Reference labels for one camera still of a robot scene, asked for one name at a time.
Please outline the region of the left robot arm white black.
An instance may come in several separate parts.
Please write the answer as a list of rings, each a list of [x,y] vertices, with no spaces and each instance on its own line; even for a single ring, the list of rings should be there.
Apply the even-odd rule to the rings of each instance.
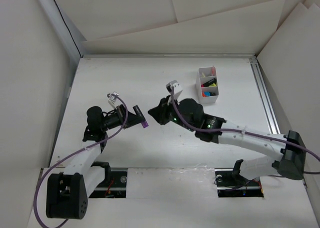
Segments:
[[[84,151],[77,153],[60,173],[47,180],[46,215],[48,218],[82,219],[87,211],[88,198],[95,188],[111,182],[111,167],[96,159],[107,145],[107,131],[113,128],[130,128],[137,124],[146,127],[146,119],[135,105],[133,112],[123,104],[109,112],[99,106],[87,112],[87,126],[83,134]]]

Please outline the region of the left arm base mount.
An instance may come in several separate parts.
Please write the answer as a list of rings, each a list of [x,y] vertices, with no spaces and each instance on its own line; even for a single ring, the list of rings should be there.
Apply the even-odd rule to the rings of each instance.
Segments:
[[[126,198],[127,168],[111,168],[108,162],[95,161],[92,167],[104,169],[104,180],[95,188],[89,198]]]

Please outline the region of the white compartment pen holder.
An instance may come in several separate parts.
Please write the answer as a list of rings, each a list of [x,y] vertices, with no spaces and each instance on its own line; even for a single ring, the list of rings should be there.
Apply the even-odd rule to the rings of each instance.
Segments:
[[[201,104],[216,102],[219,96],[219,86],[215,66],[198,69],[195,88]]]

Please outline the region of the pink clear pen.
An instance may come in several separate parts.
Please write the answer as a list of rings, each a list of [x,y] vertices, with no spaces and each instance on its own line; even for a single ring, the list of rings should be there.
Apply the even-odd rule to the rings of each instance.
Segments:
[[[211,68],[211,76],[216,76],[216,68],[215,68],[215,66],[212,66],[212,68]]]

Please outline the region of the aluminium rail right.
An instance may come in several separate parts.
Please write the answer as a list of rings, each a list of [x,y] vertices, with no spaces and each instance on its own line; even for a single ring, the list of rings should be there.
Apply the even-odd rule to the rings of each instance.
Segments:
[[[257,85],[257,89],[258,89],[261,101],[262,101],[269,131],[272,134],[280,134],[281,131],[279,129],[279,125],[274,113],[274,109],[265,85],[265,81],[263,79],[260,64],[255,56],[249,58],[249,63],[254,75],[254,79]]]

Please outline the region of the purple tip black highlighter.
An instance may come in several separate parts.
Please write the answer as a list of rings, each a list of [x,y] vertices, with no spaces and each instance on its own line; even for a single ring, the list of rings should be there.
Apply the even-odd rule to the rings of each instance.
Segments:
[[[139,123],[142,124],[143,122],[146,121],[142,111],[140,110],[138,105],[133,106],[133,110],[136,114],[136,116],[139,118]]]

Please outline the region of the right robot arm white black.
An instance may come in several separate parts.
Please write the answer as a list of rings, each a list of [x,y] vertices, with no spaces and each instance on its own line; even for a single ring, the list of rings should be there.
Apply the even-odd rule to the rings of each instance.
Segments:
[[[304,177],[306,152],[297,146],[302,139],[297,132],[288,135],[254,134],[245,127],[237,126],[223,118],[204,112],[201,104],[187,98],[174,103],[165,97],[148,114],[160,125],[170,121],[194,132],[204,142],[233,145],[262,154],[251,160],[237,160],[231,179],[242,185],[248,180],[261,176],[279,174],[292,180]]]

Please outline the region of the pink cap black highlighter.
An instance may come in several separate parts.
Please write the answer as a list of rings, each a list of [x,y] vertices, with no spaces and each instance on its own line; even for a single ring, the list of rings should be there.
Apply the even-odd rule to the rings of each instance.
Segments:
[[[215,81],[214,80],[209,80],[203,84],[201,84],[201,87],[209,87],[211,84],[214,84]]]

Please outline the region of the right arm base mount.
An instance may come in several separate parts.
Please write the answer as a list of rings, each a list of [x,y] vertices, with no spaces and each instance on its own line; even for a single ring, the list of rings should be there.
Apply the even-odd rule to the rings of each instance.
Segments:
[[[214,170],[214,184],[219,198],[261,197],[264,192],[260,178],[246,179],[240,176],[240,165],[243,160],[237,160],[233,168],[217,168]]]

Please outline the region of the purple highlighter cap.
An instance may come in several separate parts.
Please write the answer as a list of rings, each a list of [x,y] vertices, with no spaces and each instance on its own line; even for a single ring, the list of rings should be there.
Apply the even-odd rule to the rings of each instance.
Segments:
[[[148,123],[145,121],[145,122],[142,123],[142,126],[143,126],[143,128],[147,128],[149,125],[148,125]]]

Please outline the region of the yellow cap black highlighter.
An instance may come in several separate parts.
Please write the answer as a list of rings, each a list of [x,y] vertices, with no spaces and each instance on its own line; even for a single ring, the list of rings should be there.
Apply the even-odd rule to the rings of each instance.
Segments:
[[[213,78],[201,85],[201,87],[215,87],[217,85],[217,79]]]

